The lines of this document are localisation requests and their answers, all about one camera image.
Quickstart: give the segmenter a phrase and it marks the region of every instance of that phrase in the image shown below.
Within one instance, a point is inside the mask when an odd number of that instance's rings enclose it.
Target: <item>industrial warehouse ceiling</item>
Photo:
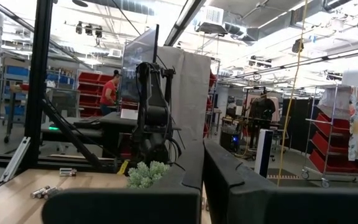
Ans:
[[[124,44],[138,36],[137,32],[126,21],[111,0],[86,0],[88,7],[81,7],[71,0],[59,0],[53,7],[52,39],[75,52],[81,58],[91,58],[92,62],[106,65],[121,64],[116,54],[100,56],[95,52],[112,52],[123,50]],[[148,26],[160,24],[159,45],[163,45],[186,0],[166,1],[132,1],[116,0],[126,16],[143,33]],[[243,36],[196,32],[191,23],[180,36],[174,46],[196,54],[203,54],[221,59],[221,68],[233,74],[241,74],[265,69],[257,66],[259,61],[272,60],[271,66],[279,66],[296,62],[296,53],[292,52],[293,44],[300,38],[301,13],[304,0],[207,0],[205,6],[218,7],[224,11],[223,22],[238,26],[244,31]],[[305,24],[305,49],[301,53],[301,60],[335,54],[346,50],[358,49],[358,0],[328,0],[332,10],[322,8],[322,0],[309,1]],[[0,0],[0,4],[34,25],[36,0]],[[289,19],[297,15],[294,23]],[[92,24],[93,28],[102,27],[103,38],[99,45],[94,36],[84,33],[78,35],[75,28],[81,21],[83,26]],[[245,37],[251,28],[258,29],[257,41],[246,41]],[[9,19],[4,24],[6,46],[19,52],[30,52],[32,36],[21,26]],[[251,56],[257,61],[252,65]],[[351,62],[358,60],[341,59],[337,61],[316,63],[302,66],[299,72],[297,87],[310,85],[325,85],[338,83],[330,73],[342,73]],[[247,77],[231,80],[237,85],[251,83],[291,83],[295,76],[295,69],[284,69],[274,73],[263,74],[262,77]],[[286,84],[272,85],[276,88]]]

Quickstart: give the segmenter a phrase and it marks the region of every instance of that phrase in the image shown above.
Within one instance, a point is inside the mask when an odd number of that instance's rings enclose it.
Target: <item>black curtain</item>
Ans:
[[[314,101],[314,105],[318,104],[319,100]],[[291,117],[290,122],[288,123],[287,132],[289,139],[285,140],[285,146],[291,147],[301,152],[306,151],[306,143],[309,140],[309,121],[306,119],[310,118],[311,109],[312,109],[313,99],[292,99],[291,109],[289,116]],[[288,106],[290,104],[290,99],[283,100],[283,116],[287,114]],[[313,119],[317,117],[317,114],[320,110],[315,106],[313,110]],[[311,125],[310,136],[312,137],[316,128],[314,125]],[[313,149],[313,144],[309,143],[308,153],[311,153]]]

